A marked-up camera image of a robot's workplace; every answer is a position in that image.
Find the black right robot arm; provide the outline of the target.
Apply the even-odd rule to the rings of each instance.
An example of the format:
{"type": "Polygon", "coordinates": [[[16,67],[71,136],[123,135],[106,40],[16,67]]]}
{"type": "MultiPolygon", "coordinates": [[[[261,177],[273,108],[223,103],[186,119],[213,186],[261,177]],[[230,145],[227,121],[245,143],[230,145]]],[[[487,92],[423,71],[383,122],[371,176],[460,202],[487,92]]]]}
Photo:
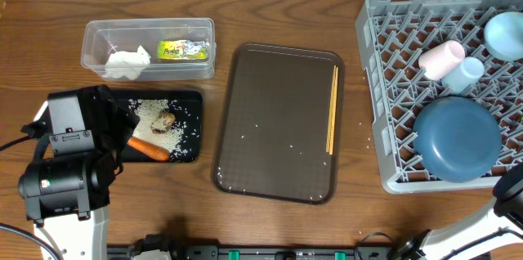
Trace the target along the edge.
{"type": "Polygon", "coordinates": [[[389,259],[473,259],[522,242],[522,165],[495,184],[494,198],[453,225],[425,230],[390,252],[389,259]]]}

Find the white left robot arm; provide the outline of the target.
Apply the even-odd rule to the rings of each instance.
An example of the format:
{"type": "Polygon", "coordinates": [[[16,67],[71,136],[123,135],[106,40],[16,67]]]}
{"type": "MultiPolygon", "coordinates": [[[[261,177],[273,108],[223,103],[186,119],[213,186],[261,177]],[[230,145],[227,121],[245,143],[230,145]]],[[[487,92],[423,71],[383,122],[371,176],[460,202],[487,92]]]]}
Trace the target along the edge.
{"type": "Polygon", "coordinates": [[[45,259],[106,259],[110,185],[139,122],[105,85],[55,92],[23,133],[37,140],[19,180],[45,259]]]}

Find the white tissue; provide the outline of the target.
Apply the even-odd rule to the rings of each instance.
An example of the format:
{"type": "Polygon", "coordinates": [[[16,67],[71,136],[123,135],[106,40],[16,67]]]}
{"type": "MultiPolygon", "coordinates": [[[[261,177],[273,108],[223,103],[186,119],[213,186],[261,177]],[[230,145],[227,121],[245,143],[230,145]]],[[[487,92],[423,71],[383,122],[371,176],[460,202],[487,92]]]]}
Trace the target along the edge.
{"type": "Polygon", "coordinates": [[[115,52],[105,63],[104,78],[127,78],[137,80],[151,61],[150,54],[139,46],[135,52],[115,52]]]}

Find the light blue plastic cup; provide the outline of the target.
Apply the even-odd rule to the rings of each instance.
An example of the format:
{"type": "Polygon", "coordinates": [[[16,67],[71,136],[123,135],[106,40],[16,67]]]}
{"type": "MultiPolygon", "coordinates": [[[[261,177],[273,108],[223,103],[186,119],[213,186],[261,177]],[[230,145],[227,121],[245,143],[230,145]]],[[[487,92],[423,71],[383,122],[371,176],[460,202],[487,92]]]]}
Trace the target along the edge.
{"type": "Polygon", "coordinates": [[[441,80],[451,93],[459,94],[475,84],[484,74],[485,66],[475,57],[466,57],[441,80]]]}

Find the orange carrot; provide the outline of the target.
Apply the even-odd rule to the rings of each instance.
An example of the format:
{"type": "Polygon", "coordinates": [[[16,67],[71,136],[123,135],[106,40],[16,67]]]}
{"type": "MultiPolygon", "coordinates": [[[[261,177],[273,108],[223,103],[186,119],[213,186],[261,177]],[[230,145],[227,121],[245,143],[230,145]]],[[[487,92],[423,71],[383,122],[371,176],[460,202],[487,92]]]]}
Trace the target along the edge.
{"type": "Polygon", "coordinates": [[[147,141],[141,139],[130,137],[127,141],[127,144],[134,148],[135,150],[140,151],[142,154],[147,155],[151,159],[159,162],[169,161],[170,153],[154,144],[151,144],[147,141]]]}

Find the light blue rice bowl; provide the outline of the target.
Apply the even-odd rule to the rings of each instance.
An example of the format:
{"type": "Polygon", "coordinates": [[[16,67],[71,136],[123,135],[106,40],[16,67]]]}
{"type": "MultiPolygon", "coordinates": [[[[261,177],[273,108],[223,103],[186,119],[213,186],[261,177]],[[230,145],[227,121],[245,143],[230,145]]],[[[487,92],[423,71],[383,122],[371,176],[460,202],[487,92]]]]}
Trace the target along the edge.
{"type": "Polygon", "coordinates": [[[522,58],[522,13],[504,12],[489,20],[484,28],[485,46],[490,55],[502,61],[522,58]]]}

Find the brown food scrap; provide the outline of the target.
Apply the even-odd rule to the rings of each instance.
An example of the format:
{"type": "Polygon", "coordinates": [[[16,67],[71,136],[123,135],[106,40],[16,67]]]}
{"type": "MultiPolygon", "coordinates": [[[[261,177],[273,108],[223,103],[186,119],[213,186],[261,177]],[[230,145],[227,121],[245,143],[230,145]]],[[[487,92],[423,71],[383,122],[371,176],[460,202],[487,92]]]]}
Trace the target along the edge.
{"type": "Polygon", "coordinates": [[[157,119],[151,123],[150,129],[155,134],[163,134],[170,130],[175,121],[176,117],[173,113],[161,111],[157,119]]]}

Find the blue plate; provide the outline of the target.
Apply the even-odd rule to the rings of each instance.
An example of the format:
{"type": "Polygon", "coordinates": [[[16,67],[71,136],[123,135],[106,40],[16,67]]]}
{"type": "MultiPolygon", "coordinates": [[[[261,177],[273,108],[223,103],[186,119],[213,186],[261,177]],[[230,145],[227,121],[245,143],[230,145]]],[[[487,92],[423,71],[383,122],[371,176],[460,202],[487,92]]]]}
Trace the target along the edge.
{"type": "Polygon", "coordinates": [[[447,96],[432,101],[413,125],[413,148],[422,166],[442,181],[469,182],[485,175],[502,149],[494,116],[473,100],[447,96]]]}

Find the green snack wrapper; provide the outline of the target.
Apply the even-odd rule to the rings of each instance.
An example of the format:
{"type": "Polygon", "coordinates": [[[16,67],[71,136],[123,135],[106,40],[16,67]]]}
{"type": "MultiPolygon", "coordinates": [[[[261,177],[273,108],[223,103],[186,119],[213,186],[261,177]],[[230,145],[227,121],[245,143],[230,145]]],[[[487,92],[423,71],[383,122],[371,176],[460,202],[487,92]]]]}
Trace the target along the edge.
{"type": "Polygon", "coordinates": [[[208,58],[208,45],[205,41],[185,39],[160,41],[156,55],[160,60],[204,60],[208,58]]]}

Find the wooden chopstick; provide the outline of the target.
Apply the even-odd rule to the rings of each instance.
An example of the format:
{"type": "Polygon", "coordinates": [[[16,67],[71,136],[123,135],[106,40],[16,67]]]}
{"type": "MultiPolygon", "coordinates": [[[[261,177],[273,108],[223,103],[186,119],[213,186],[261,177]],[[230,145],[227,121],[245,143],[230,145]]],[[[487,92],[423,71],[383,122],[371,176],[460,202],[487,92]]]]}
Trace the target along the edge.
{"type": "Polygon", "coordinates": [[[337,86],[337,66],[333,67],[332,87],[329,104],[329,124],[327,134],[326,152],[329,155],[333,154],[333,124],[335,120],[335,103],[336,103],[336,86],[337,86]]]}
{"type": "Polygon", "coordinates": [[[338,86],[338,67],[334,66],[333,71],[333,89],[331,94],[331,110],[330,110],[330,125],[329,125],[329,154],[333,154],[333,144],[334,144],[334,133],[335,133],[335,123],[336,123],[336,109],[337,109],[337,86],[338,86]]]}

